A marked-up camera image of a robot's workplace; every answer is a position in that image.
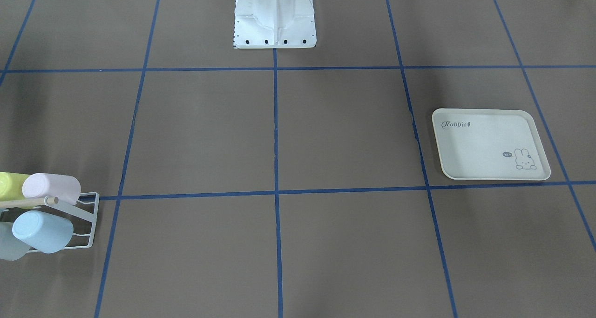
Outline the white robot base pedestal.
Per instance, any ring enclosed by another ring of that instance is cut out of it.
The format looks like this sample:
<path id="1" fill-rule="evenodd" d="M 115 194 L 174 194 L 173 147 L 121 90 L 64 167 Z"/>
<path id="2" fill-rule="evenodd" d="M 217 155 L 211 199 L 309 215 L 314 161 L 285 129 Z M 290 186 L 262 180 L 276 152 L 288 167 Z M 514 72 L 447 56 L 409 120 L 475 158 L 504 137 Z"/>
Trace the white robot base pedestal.
<path id="1" fill-rule="evenodd" d="M 317 44 L 313 0 L 235 0 L 235 49 L 298 49 Z"/>

